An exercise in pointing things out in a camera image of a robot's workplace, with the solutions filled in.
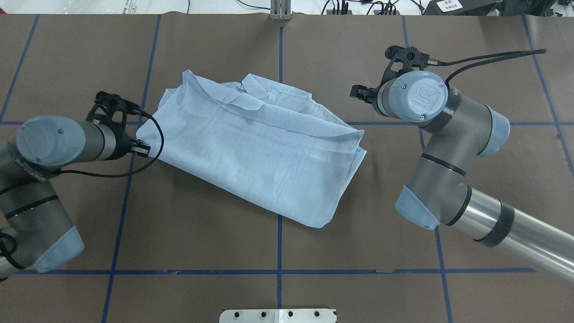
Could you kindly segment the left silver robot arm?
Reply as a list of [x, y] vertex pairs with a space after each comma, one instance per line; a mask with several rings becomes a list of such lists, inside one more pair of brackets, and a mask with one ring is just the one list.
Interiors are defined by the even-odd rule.
[[1, 280], [28, 268], [45, 273], [80, 255], [84, 243], [50, 180], [71, 163], [148, 157], [151, 147], [111, 124], [40, 116], [1, 145]]

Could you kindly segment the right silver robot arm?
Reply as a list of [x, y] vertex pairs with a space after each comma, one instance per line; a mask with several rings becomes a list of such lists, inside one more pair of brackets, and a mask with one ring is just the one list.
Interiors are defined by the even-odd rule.
[[410, 71], [376, 88], [354, 85], [350, 97], [381, 116], [402, 119], [431, 135], [404, 184], [396, 210], [427, 230], [440, 224], [530, 268], [573, 284], [573, 237], [465, 183], [478, 157], [496, 154], [510, 123], [428, 71]]

